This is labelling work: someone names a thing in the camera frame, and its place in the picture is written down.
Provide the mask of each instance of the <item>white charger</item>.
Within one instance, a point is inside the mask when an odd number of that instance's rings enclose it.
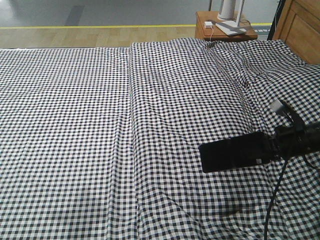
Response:
[[[213,25],[213,23],[212,23],[211,21],[205,21],[205,22],[204,22],[204,27],[205,27],[206,29],[211,29],[213,26],[214,26],[214,25]]]

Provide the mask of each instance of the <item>nightstand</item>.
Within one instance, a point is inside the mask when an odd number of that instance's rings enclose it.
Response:
[[[196,27],[195,27],[195,38],[210,41],[212,34],[211,28],[205,28],[205,21],[215,21],[220,23],[221,21],[217,18],[217,11],[197,11],[196,12]],[[255,30],[251,27],[249,21],[241,21],[240,26],[246,27],[247,31],[245,34],[238,34],[233,36],[226,35],[216,26],[213,26],[213,35],[211,41],[226,41],[226,42],[242,42],[247,40],[255,40],[258,38]]]

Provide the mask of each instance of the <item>gingham sheet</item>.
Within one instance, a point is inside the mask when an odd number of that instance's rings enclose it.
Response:
[[[320,66],[281,41],[0,50],[0,77],[3,239],[262,239],[283,162],[202,173],[198,146],[272,134],[275,98],[320,118]],[[319,238],[319,199],[293,158],[269,239]]]

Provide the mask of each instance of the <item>bed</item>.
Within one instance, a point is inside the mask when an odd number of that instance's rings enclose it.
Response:
[[[319,121],[318,13],[287,0],[273,41],[1,49],[1,238],[262,239],[283,161],[203,173],[198,148],[274,134],[277,98]],[[292,158],[269,238],[318,239],[319,199]]]

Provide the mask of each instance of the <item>yellow stripe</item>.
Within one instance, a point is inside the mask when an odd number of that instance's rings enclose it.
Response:
[[[272,22],[251,23],[251,26],[271,26]]]
[[[271,26],[270,22],[251,23],[252,26]],[[113,26],[0,26],[3,29],[120,29],[120,28],[176,28],[195,27],[195,24],[172,25],[113,25]]]

